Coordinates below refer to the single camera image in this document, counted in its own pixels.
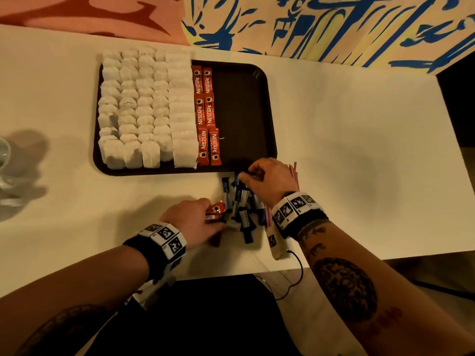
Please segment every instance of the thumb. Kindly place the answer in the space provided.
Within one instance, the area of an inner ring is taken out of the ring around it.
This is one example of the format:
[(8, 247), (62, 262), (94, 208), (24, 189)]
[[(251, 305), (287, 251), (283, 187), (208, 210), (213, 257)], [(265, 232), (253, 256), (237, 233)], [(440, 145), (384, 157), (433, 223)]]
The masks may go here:
[(245, 172), (241, 172), (239, 174), (239, 179), (244, 182), (244, 184), (249, 187), (254, 193), (256, 193), (256, 189), (259, 187), (259, 183), (261, 182)]
[(218, 232), (224, 231), (226, 224), (223, 222), (213, 222), (203, 225), (203, 233), (206, 238), (216, 235)]

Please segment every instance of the tray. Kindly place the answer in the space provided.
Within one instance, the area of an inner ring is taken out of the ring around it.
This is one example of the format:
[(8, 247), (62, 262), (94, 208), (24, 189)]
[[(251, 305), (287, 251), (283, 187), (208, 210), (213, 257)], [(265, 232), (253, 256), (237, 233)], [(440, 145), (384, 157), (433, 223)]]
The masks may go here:
[[(213, 69), (216, 127), (219, 129), (221, 166), (175, 168), (173, 160), (160, 168), (110, 170), (102, 162), (99, 150), (99, 124), (95, 123), (93, 161), (104, 174), (111, 176), (182, 174), (195, 172), (239, 172), (261, 157), (277, 157), (267, 77), (250, 64), (192, 60), (193, 65)], [(103, 81), (99, 69), (99, 85)], [(101, 97), (98, 87), (97, 100)], [(96, 108), (96, 119), (99, 115)]]

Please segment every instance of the tabletop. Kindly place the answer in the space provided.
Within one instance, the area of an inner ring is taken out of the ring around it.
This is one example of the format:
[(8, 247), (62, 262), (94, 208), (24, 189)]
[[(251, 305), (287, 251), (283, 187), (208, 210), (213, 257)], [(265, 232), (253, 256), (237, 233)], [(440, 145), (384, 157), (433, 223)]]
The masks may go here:
[[(222, 195), (219, 173), (111, 177), (92, 162), (104, 48), (164, 45), (0, 26), (1, 135), (32, 159), (31, 200), (0, 210), (0, 295), (120, 245), (183, 199)], [(435, 77), (189, 48), (266, 74), (278, 159), (297, 162), (301, 189), (382, 259), (475, 249), (475, 197)], [(192, 250), (181, 279), (299, 267), (275, 261), (264, 230), (245, 245)], [(298, 244), (287, 246), (308, 266)]]

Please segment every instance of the painted wall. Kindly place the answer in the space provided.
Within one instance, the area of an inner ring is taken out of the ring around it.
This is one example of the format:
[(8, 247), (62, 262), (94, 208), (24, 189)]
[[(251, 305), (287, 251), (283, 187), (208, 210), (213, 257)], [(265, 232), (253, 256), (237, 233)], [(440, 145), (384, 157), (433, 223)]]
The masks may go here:
[(475, 0), (0, 0), (0, 23), (436, 74)]

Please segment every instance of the hand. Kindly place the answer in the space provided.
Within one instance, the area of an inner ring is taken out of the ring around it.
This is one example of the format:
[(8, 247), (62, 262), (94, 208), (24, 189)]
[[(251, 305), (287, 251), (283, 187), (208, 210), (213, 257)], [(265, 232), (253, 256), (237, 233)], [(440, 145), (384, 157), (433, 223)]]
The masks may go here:
[(289, 169), (275, 158), (261, 158), (249, 167), (249, 171), (263, 176), (262, 181), (245, 172), (239, 174), (239, 179), (270, 208), (279, 203), (289, 192), (298, 191), (297, 183)]
[(210, 205), (211, 202), (207, 198), (181, 201), (165, 211), (160, 221), (170, 223), (179, 229), (186, 239), (186, 248), (192, 249), (226, 227), (222, 222), (205, 223), (206, 209)]

